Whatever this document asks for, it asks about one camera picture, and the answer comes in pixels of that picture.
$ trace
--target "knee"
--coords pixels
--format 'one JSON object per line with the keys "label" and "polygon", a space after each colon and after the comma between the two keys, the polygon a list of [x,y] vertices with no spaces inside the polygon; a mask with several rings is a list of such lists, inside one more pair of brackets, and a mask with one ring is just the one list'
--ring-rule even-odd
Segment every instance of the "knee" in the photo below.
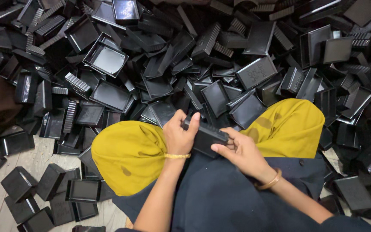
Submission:
{"label": "knee", "polygon": [[322,124],[322,125],[324,124],[324,121],[325,121],[324,114],[311,101],[299,99],[298,110],[302,112],[307,112],[307,115],[311,119],[313,119],[316,122],[316,124]]}

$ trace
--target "gold bracelet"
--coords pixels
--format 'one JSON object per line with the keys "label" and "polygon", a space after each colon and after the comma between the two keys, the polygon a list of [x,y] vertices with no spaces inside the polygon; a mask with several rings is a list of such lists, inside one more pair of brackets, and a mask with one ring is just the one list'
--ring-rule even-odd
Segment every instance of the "gold bracelet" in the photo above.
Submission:
{"label": "gold bracelet", "polygon": [[274,179],[271,182],[269,182],[268,184],[262,185],[262,186],[259,186],[257,183],[255,183],[254,186],[258,190],[265,190],[265,189],[269,189],[269,188],[273,187],[281,178],[280,168],[275,168],[274,170],[277,172],[277,176],[274,177]]}
{"label": "gold bracelet", "polygon": [[187,159],[187,158],[191,157],[191,153],[189,153],[187,155],[172,155],[172,154],[164,153],[164,157],[165,158],[170,158],[170,159]]}

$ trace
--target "mustard yellow fabric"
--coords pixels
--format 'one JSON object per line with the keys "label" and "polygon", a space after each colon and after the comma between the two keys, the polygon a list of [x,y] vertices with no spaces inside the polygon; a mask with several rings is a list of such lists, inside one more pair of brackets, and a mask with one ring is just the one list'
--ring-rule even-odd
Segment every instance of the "mustard yellow fabric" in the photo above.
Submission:
{"label": "mustard yellow fabric", "polygon": [[[322,112],[311,102],[285,99],[241,133],[252,137],[264,156],[314,158],[323,124]],[[118,196],[138,193],[157,179],[165,152],[162,129],[139,121],[107,127],[91,147],[98,170]]]}

